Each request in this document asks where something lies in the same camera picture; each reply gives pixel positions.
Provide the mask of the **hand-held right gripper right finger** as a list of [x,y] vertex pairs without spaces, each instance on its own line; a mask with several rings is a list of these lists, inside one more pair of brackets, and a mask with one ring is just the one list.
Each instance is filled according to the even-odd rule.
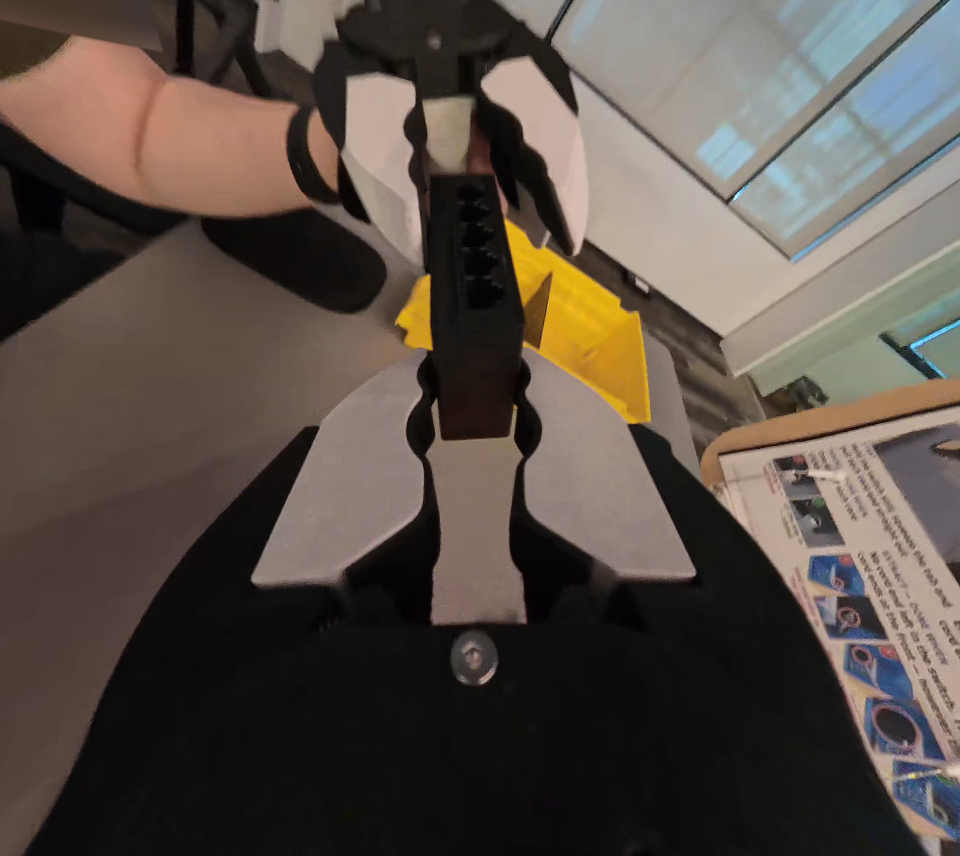
[[696,575],[627,421],[594,389],[524,351],[514,430],[524,520],[607,583]]

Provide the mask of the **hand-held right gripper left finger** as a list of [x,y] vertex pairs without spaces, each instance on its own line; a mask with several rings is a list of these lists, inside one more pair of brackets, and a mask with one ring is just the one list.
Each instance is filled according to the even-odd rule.
[[259,589],[345,587],[363,577],[432,586],[438,506],[425,354],[370,378],[320,422],[254,567]]

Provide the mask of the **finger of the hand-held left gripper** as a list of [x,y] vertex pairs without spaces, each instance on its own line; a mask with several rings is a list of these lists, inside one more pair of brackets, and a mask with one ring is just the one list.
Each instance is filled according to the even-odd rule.
[[371,223],[412,267],[425,258],[425,138],[413,82],[387,74],[350,75],[345,84],[341,160]]
[[580,253],[590,205],[586,149],[570,71],[551,55],[500,60],[479,84],[477,126],[508,214],[537,248]]

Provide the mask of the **yellow plastic bin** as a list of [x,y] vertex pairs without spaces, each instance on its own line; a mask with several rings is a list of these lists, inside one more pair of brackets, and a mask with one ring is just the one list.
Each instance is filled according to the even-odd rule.
[[[554,281],[539,355],[558,365],[615,407],[629,423],[650,418],[642,322],[620,299],[554,250],[538,249],[506,220],[510,252],[522,305],[546,274]],[[429,324],[429,274],[415,284],[396,319],[408,347],[428,351],[435,399]]]

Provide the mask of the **black ethernet port box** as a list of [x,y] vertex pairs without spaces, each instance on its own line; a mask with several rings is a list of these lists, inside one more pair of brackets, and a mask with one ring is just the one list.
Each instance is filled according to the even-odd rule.
[[525,318],[498,186],[436,175],[428,195],[429,324],[440,436],[507,438],[521,387]]

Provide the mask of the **person's left forearm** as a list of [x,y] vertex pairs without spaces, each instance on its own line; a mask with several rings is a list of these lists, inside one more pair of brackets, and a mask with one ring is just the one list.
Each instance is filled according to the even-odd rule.
[[104,190],[200,217],[261,217],[338,195],[339,150],[317,111],[295,176],[299,108],[164,73],[141,50],[71,37],[1,83],[2,120]]

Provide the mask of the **printed instruction sheet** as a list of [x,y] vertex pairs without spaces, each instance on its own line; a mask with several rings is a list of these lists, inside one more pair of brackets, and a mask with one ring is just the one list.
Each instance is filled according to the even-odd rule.
[[959,842],[958,406],[721,455],[924,854]]

